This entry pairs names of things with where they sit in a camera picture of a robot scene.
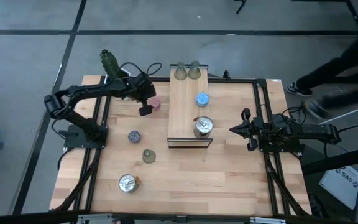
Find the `metal can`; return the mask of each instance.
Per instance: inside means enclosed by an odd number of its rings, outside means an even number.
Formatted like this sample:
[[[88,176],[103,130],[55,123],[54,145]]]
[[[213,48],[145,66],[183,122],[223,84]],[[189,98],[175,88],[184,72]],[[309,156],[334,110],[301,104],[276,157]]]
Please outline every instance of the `metal can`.
[[[213,126],[209,117],[199,117],[194,125],[194,135],[198,138],[207,138],[211,134]]]
[[[118,186],[123,192],[132,193],[137,190],[139,183],[137,181],[137,177],[126,174],[119,179]]]

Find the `black pants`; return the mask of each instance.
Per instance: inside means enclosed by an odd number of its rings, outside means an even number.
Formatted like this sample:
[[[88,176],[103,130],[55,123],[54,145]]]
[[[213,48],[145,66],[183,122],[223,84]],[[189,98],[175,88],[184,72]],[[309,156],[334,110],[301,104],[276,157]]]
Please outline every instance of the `black pants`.
[[[300,78],[296,81],[296,85],[299,89],[313,88],[357,65],[358,38],[340,57],[332,59],[309,75]],[[358,103],[358,90],[338,96],[324,96],[319,102],[321,106],[326,109],[339,108]]]

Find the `sneaker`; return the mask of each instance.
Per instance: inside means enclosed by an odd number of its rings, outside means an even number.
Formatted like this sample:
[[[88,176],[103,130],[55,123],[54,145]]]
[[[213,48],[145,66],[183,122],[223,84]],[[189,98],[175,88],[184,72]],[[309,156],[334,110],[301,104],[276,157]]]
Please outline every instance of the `sneaker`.
[[[324,109],[317,100],[303,101],[306,110],[317,119],[327,119],[329,117],[328,110]]]
[[[304,89],[304,90],[298,89],[295,85],[295,82],[287,85],[287,92],[304,97],[310,97],[313,94],[313,92],[310,89]]]

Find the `blue lid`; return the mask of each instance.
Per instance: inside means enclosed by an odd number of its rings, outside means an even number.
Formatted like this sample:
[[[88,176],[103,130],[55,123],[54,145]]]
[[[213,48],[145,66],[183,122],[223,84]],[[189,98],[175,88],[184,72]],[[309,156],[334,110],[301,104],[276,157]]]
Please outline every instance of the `blue lid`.
[[[205,106],[208,104],[209,96],[206,93],[198,93],[196,97],[196,102],[200,106]]]

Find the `concrete floor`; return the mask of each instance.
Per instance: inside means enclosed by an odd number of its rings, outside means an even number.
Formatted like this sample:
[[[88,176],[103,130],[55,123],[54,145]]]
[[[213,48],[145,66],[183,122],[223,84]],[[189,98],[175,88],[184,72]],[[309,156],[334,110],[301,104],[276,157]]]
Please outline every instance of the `concrete floor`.
[[[0,0],[0,29],[71,30],[79,0]],[[356,30],[346,4],[248,0],[235,15],[238,2],[223,0],[88,1],[79,30]],[[194,59],[209,72],[232,77],[278,78],[286,85],[339,55],[354,37],[248,35],[81,35],[76,36],[62,88],[79,85],[83,75],[103,74],[99,53],[111,50],[119,63],[134,62],[145,69],[163,63],[157,75],[168,74],[168,64]],[[0,215],[10,212],[19,179],[40,124],[43,97],[55,81],[68,35],[0,35]],[[349,91],[353,86],[340,85]],[[319,86],[316,97],[335,94],[338,86]],[[287,96],[289,106],[301,98]],[[335,111],[342,114],[352,108]],[[308,122],[317,121],[308,117]],[[358,114],[334,124],[358,123]],[[65,128],[66,123],[57,124]],[[358,149],[358,129],[345,132],[340,145]],[[57,176],[63,141],[48,130],[23,212],[48,210]],[[308,142],[321,152],[323,145]],[[330,155],[343,153],[329,147]]]

